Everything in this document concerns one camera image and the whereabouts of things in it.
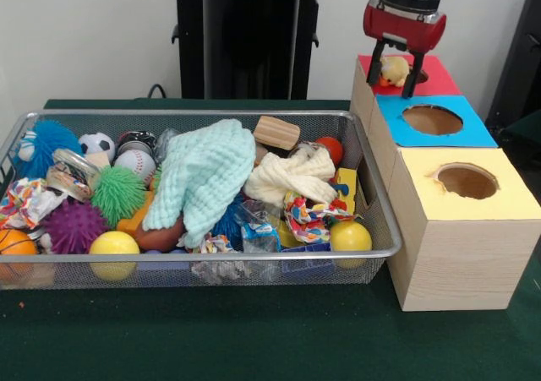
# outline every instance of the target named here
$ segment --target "yellow ball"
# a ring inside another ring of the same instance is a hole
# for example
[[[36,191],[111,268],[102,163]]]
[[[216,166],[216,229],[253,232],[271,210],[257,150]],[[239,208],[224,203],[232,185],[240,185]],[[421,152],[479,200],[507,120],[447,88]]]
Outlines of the yellow ball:
[[[339,222],[331,228],[331,248],[333,252],[367,252],[372,250],[372,237],[369,231],[355,220]],[[343,269],[356,269],[364,260],[337,260],[336,265]]]
[[[90,254],[139,254],[137,242],[121,231],[108,231],[90,246]],[[90,263],[94,274],[105,281],[122,281],[135,270],[135,262]]]

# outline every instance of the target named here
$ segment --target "yellow box top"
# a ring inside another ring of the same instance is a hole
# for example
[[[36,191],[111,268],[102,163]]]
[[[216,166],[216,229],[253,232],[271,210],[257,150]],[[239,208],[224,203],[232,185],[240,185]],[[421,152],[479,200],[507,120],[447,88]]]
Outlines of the yellow box top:
[[[538,220],[541,208],[501,149],[401,149],[429,220]]]

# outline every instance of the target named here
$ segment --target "yellow plush toy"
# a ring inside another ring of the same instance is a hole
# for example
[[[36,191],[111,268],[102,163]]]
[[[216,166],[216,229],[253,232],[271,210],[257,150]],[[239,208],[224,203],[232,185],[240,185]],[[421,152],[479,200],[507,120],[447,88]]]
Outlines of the yellow plush toy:
[[[401,88],[406,83],[409,74],[409,64],[404,57],[389,56],[381,58],[380,85],[388,87],[394,85]]]

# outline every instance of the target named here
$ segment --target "yellow toy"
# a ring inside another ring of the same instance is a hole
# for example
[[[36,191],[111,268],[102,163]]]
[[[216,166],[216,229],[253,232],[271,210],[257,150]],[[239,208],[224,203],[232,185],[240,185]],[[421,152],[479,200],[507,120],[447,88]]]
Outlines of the yellow toy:
[[[90,254],[139,254],[137,242],[121,231],[108,231],[90,246]],[[135,270],[135,262],[90,263],[94,274],[105,281],[122,281]]]
[[[394,85],[401,88],[409,75],[409,64],[404,57],[389,56],[381,58],[380,85],[388,87]]]
[[[280,237],[280,244],[283,248],[299,248],[301,246],[306,246],[303,242],[300,242],[295,238],[285,221],[280,220],[277,229],[278,236]]]
[[[351,168],[339,168],[335,175],[336,184],[347,185],[347,191],[336,188],[338,198],[346,203],[347,213],[355,214],[355,193],[357,193],[357,172]]]
[[[331,228],[331,249],[333,252],[368,252],[372,250],[369,231],[355,220],[336,223]],[[343,269],[356,269],[365,259],[337,260]]]

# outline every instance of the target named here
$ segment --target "circular hole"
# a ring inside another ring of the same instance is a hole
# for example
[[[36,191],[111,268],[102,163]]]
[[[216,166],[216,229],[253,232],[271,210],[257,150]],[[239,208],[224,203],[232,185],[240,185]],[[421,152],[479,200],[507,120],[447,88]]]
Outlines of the circular hole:
[[[464,198],[486,199],[498,190],[496,177],[484,169],[470,164],[444,166],[436,178],[449,193]]]
[[[459,116],[442,106],[416,105],[402,116],[415,130],[437,136],[460,132],[464,126]]]
[[[409,72],[411,73],[413,71],[413,66],[409,66]],[[429,80],[429,74],[421,70],[421,73],[417,76],[417,84],[423,84],[426,83]]]

